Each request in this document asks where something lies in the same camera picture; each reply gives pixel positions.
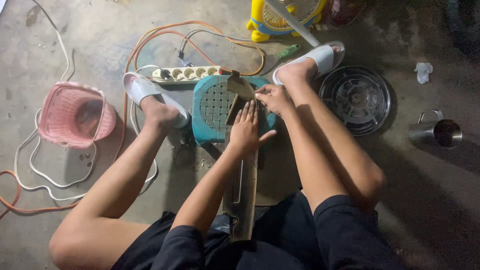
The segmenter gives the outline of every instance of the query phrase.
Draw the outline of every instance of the concrete floor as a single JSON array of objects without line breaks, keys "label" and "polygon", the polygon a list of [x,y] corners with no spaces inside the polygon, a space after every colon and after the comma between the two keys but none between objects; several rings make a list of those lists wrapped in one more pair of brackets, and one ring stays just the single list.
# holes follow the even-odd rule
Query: concrete floor
[{"label": "concrete floor", "polygon": [[[381,203],[380,227],[386,238],[407,263],[416,269],[480,268],[480,68],[451,45],[442,20],[442,1],[378,1],[345,29],[317,32],[322,42],[341,40],[347,54],[343,64],[365,65],[381,74],[391,85],[394,100],[389,120],[381,131],[359,142],[387,175]],[[224,33],[249,37],[245,24],[250,1],[119,0],[41,1],[59,29],[69,53],[75,50],[76,71],[72,80],[103,90],[109,103],[121,111],[121,76],[127,58],[141,35],[158,25],[201,20]],[[65,69],[64,56],[55,32],[46,17],[36,20],[27,14],[33,2],[10,0],[0,16],[0,164],[13,169],[16,148],[34,129],[33,117],[51,86]],[[178,27],[182,33],[198,26]],[[194,42],[211,59],[240,71],[256,68],[254,50],[235,46],[207,33],[196,34]],[[301,38],[286,37],[283,44],[261,45],[272,53]],[[139,65],[179,66],[178,36],[158,37],[139,58]],[[187,46],[185,57],[195,65],[208,65]],[[431,82],[420,85],[413,72],[418,61],[434,66]],[[169,95],[191,110],[192,87]],[[448,152],[430,153],[413,147],[406,139],[409,124],[422,111],[440,108],[462,127],[465,140]],[[59,197],[84,193],[111,164],[120,141],[120,125],[98,142],[99,158],[88,181],[59,190]],[[188,133],[172,134],[161,147],[157,161],[160,174],[123,216],[137,222],[154,222],[164,210],[177,211],[214,159],[203,149],[181,145]],[[291,147],[280,134],[260,172],[258,205],[271,205],[300,184]],[[134,139],[129,126],[127,144]],[[32,172],[28,158],[34,143],[19,157],[19,175],[33,186],[45,179]],[[60,183],[82,178],[88,160],[80,154],[93,149],[64,150],[43,143],[35,165]],[[3,176],[1,196],[12,201],[14,181]],[[23,191],[18,207],[53,207],[47,192]],[[9,213],[0,221],[0,269],[55,269],[48,257],[48,240],[67,211],[36,215]]]}]

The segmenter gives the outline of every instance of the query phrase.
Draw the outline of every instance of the teal plastic stool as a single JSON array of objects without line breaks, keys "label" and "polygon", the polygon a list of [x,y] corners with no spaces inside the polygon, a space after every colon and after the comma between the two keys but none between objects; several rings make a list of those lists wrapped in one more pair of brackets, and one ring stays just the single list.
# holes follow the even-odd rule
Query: teal plastic stool
[{"label": "teal plastic stool", "polygon": [[[235,94],[227,91],[228,75],[212,75],[200,80],[193,90],[192,127],[197,144],[224,143],[225,132],[230,127],[225,125],[230,106]],[[253,89],[258,89],[270,82],[265,78],[242,76]],[[259,112],[259,135],[272,130],[276,115],[266,109]]]}]

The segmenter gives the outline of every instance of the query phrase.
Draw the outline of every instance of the power strip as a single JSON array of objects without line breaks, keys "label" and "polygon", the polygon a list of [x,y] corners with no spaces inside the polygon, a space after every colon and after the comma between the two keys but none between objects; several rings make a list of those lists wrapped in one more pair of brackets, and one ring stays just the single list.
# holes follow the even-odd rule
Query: power strip
[{"label": "power strip", "polygon": [[162,68],[153,72],[153,80],[161,85],[196,84],[210,75],[221,75],[220,66]]}]

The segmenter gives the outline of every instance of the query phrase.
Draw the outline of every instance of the stainless steel cup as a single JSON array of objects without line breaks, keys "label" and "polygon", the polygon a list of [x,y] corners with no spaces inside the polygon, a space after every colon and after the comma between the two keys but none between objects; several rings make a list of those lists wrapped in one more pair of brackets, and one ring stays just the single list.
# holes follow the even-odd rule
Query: stainless steel cup
[{"label": "stainless steel cup", "polygon": [[438,121],[423,123],[424,112],[420,115],[417,124],[411,125],[408,137],[414,145],[435,145],[452,149],[460,144],[462,131],[460,126],[451,119],[444,119],[441,110],[433,109]]}]

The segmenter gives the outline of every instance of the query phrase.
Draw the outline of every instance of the debris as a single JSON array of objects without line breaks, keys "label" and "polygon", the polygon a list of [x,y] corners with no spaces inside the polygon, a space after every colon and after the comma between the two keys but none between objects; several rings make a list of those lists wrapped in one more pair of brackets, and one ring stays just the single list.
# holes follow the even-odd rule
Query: debris
[{"label": "debris", "polygon": [[428,74],[433,72],[433,66],[430,63],[417,63],[415,70],[417,72],[417,80],[424,84],[429,81]]}]

